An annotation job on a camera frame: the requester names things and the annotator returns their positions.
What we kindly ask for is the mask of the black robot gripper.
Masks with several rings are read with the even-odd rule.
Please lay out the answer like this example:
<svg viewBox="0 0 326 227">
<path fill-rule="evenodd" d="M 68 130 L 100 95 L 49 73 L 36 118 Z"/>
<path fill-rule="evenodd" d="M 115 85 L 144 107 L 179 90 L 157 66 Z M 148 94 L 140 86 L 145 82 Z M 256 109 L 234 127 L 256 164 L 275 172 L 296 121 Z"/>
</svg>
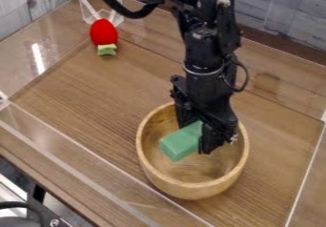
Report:
<svg viewBox="0 0 326 227">
<path fill-rule="evenodd" d="M 231 107 L 231 84 L 218 73 L 187 73 L 171 76 L 171 97 L 175 100 L 180 128 L 200 120 L 199 153 L 210 155 L 224 143 L 238 139 L 238 118 Z"/>
</svg>

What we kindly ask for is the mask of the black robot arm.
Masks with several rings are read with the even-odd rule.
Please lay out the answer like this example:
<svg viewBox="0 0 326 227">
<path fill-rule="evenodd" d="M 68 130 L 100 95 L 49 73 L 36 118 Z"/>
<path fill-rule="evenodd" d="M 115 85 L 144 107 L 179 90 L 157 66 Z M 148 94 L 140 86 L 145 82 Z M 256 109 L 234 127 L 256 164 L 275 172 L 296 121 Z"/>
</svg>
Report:
<svg viewBox="0 0 326 227">
<path fill-rule="evenodd" d="M 238 118 L 231 108 L 231 96 L 246 87 L 235 85 L 236 71 L 244 65 L 236 58 L 242 31 L 235 20 L 235 0 L 137 0 L 139 10 L 129 10 L 117 0 L 103 2 L 124 17 L 147 17 L 169 1 L 184 44 L 184 75 L 171 77 L 176 122 L 186 127 L 202 122 L 196 139 L 198 151 L 211 153 L 238 138 Z"/>
</svg>

